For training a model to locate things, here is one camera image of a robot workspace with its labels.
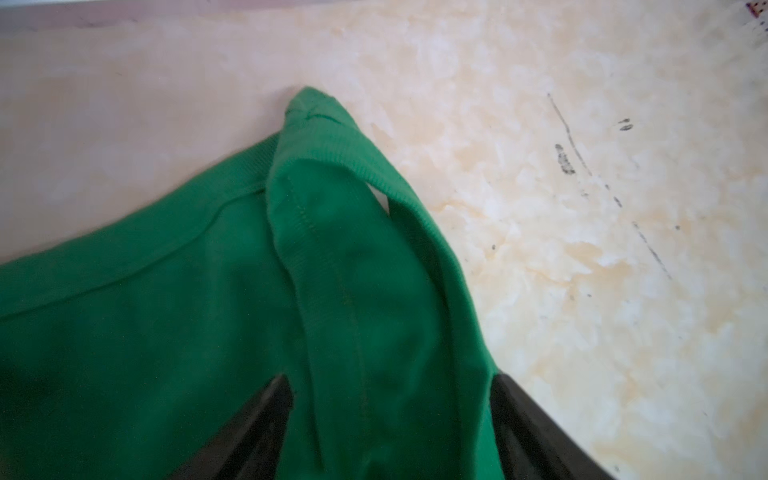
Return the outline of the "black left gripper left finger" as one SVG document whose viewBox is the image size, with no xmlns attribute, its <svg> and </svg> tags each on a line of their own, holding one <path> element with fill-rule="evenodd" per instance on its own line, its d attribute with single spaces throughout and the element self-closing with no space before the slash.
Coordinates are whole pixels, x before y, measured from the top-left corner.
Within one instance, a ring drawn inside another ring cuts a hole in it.
<svg viewBox="0 0 768 480">
<path fill-rule="evenodd" d="M 169 478 L 274 479 L 293 402 L 286 375 L 273 377 Z"/>
</svg>

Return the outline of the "green tank top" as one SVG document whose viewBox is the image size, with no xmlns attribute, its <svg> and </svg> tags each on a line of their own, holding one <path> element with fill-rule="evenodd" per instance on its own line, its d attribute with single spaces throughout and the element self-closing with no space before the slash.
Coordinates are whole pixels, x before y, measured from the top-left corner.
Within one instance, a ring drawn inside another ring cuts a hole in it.
<svg viewBox="0 0 768 480">
<path fill-rule="evenodd" d="M 499 479 L 460 263 L 333 97 L 96 232 L 1 269 L 11 479 L 164 479 L 270 379 L 281 479 Z"/>
</svg>

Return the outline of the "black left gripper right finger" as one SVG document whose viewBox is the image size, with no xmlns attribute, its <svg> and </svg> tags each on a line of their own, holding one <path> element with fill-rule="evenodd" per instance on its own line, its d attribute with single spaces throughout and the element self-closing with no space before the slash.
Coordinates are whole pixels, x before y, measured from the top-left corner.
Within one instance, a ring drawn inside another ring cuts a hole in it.
<svg viewBox="0 0 768 480">
<path fill-rule="evenodd" d="M 490 387 L 492 423 L 501 468 L 512 480 L 611 480 L 507 374 Z"/>
</svg>

